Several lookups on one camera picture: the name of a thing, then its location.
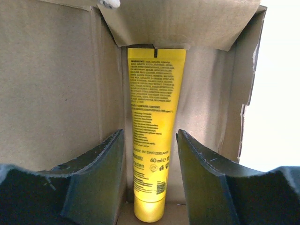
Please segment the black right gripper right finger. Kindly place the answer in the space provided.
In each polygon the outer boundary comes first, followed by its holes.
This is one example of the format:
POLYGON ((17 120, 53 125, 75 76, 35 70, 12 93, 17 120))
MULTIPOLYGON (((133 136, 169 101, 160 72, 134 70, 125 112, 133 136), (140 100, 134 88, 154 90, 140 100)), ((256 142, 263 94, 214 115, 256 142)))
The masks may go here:
POLYGON ((299 224, 299 167, 261 172, 219 155, 185 130, 176 139, 190 224, 299 224))

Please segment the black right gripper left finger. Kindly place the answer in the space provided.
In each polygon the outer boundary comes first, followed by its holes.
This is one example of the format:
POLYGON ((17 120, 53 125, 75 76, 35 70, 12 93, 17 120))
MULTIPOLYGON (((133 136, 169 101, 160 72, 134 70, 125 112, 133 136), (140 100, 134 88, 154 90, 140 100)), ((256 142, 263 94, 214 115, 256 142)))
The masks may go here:
POLYGON ((124 132, 51 170, 0 166, 3 225, 114 225, 124 195, 124 132))

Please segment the brown cardboard express box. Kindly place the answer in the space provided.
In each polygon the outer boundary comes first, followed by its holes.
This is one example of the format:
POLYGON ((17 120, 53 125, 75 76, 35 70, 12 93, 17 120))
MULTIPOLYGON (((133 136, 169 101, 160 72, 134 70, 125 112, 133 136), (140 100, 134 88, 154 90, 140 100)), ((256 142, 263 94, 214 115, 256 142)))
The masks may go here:
MULTIPOLYGON (((266 7, 227 52, 187 52, 175 129, 238 161, 242 110, 254 80, 266 7)), ((39 0, 0 3, 0 222, 73 225, 61 215, 72 177, 47 171, 81 156, 96 161, 86 215, 100 225, 138 225, 132 197, 132 128, 126 48, 97 8, 39 0)))

